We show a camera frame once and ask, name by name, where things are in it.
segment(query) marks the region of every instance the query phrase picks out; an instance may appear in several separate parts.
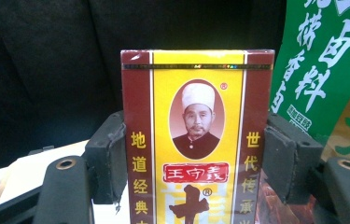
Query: black fabric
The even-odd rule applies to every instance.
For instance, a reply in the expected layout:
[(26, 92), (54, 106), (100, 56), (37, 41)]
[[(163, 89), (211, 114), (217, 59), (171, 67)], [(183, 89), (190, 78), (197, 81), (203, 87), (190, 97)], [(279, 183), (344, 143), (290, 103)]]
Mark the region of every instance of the black fabric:
[(285, 0), (0, 1), (0, 167), (121, 110), (122, 49), (279, 50)]

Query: green package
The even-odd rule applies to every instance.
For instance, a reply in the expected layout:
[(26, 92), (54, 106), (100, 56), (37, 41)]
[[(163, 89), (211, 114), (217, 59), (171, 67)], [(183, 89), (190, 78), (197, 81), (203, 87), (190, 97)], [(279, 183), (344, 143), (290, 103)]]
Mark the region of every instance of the green package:
[(270, 110), (350, 158), (350, 0), (287, 1)]

